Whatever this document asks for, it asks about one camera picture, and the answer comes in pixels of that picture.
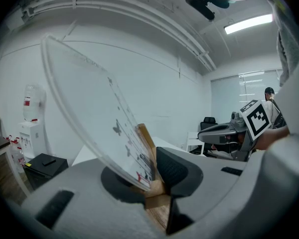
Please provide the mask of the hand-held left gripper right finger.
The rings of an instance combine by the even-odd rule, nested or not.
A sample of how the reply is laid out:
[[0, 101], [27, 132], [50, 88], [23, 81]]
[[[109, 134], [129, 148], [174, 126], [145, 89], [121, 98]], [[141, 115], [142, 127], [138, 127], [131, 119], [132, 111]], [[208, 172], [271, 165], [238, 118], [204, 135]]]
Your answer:
[[171, 195], [168, 235], [216, 235], [243, 210], [262, 154], [248, 162], [200, 157], [158, 147], [157, 168]]

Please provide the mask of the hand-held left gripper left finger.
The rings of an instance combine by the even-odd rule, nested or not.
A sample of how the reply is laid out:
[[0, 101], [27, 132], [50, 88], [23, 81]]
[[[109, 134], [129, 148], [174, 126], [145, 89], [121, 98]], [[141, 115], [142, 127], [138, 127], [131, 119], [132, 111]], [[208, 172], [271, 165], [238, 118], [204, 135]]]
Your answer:
[[131, 189], [100, 160], [74, 165], [36, 189], [21, 205], [51, 236], [61, 239], [162, 239]]

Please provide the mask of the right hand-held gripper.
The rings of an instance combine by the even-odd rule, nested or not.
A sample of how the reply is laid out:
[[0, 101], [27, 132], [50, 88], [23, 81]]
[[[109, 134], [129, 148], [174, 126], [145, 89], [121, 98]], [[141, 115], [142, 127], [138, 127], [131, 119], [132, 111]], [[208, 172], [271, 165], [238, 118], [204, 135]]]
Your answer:
[[254, 149], [258, 137], [269, 127], [271, 122], [265, 112], [263, 103], [251, 100], [238, 112], [231, 114], [230, 123], [214, 125], [200, 131], [198, 139], [209, 144], [238, 143], [238, 136], [243, 135], [244, 140], [237, 144], [237, 149], [231, 150], [234, 160], [246, 162]]

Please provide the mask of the person's right forearm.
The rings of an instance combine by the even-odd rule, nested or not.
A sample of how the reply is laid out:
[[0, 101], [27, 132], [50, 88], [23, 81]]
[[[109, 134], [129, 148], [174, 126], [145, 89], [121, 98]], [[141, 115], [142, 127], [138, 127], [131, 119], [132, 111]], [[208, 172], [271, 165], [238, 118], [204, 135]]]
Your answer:
[[254, 146], [256, 150], [266, 150], [275, 141], [287, 137], [290, 134], [287, 126], [283, 126], [277, 129], [267, 129], [257, 139], [257, 143]]

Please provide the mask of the black office chair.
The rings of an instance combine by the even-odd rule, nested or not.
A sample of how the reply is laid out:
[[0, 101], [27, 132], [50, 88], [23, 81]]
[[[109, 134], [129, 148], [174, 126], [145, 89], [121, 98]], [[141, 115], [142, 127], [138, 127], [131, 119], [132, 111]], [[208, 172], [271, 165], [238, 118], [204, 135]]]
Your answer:
[[204, 120], [200, 123], [200, 129], [204, 130], [215, 125], [217, 125], [217, 122], [214, 117], [205, 117]]

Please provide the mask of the black cabinet box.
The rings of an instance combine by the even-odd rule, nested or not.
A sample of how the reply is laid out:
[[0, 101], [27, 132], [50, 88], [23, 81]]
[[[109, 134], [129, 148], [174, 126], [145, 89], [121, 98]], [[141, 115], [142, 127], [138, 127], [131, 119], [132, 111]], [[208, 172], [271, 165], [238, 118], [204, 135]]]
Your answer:
[[66, 159], [44, 153], [26, 162], [23, 166], [33, 190], [36, 190], [67, 168], [68, 162]]

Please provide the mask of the white water dispenser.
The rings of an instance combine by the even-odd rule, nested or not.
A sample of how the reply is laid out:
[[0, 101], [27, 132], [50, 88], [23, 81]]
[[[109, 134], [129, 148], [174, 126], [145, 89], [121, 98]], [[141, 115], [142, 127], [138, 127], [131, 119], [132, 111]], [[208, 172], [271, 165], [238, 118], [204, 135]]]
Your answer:
[[21, 150], [26, 162], [36, 156], [47, 154], [44, 127], [38, 120], [18, 124]]

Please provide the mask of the cluster of spare water jugs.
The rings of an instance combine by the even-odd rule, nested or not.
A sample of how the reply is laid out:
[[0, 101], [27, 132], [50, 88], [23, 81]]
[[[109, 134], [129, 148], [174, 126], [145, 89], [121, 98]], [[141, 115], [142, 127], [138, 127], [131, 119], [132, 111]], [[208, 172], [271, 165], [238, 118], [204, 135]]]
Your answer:
[[13, 139], [12, 136], [9, 135], [8, 137], [5, 137], [5, 139], [10, 141], [10, 154], [18, 173], [24, 173], [24, 156], [20, 145], [20, 138], [16, 137]]

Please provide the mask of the ceiling light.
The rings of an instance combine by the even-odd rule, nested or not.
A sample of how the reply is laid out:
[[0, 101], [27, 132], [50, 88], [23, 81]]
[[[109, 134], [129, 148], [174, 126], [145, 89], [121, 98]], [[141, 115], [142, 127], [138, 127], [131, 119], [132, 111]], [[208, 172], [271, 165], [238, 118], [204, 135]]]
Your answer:
[[235, 33], [237, 31], [241, 31], [250, 27], [271, 23], [273, 21], [272, 14], [264, 14], [261, 16], [252, 17], [237, 23], [233, 23], [231, 25], [225, 26], [224, 30], [227, 35]]

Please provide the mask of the person's grey sweatshirt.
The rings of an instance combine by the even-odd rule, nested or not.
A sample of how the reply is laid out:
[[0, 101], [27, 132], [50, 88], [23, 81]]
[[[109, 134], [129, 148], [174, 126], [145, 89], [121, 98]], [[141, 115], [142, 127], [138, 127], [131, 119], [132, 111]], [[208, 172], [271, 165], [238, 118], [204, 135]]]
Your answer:
[[[295, 112], [299, 106], [297, 88], [288, 82], [295, 80], [292, 74], [299, 64], [299, 26], [294, 20], [292, 12], [283, 0], [268, 0], [274, 12], [274, 19], [278, 26], [277, 51], [282, 64], [283, 72], [280, 77], [280, 92], [275, 101], [281, 113], [290, 118], [296, 118]], [[283, 168], [295, 171], [295, 165], [299, 165], [299, 135], [289, 134], [275, 141], [269, 148], [265, 158], [274, 161]], [[266, 224], [262, 233], [262, 239], [275, 239], [282, 236], [281, 229], [286, 229], [293, 224], [293, 219], [299, 214], [299, 175], [285, 175], [283, 186], [297, 186], [295, 191], [289, 191], [292, 205], [284, 210], [285, 217], [279, 217], [274, 222]]]

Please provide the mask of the large clear water bottle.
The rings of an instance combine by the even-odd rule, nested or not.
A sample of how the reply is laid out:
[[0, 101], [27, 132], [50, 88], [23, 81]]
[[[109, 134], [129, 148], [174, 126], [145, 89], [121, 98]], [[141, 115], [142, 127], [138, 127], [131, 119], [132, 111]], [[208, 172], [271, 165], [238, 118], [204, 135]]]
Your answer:
[[27, 84], [24, 89], [23, 116], [26, 121], [42, 120], [46, 92], [38, 84]]

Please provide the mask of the white ceiling conduit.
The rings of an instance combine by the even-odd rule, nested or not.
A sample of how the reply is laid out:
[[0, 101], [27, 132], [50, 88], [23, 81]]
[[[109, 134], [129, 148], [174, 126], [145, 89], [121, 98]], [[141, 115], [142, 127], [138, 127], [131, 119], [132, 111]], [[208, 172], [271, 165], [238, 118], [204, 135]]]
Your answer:
[[91, 8], [115, 12], [146, 23], [186, 48], [212, 72], [216, 65], [211, 48], [174, 3], [158, 0], [24, 0], [21, 9], [28, 16], [62, 8]]

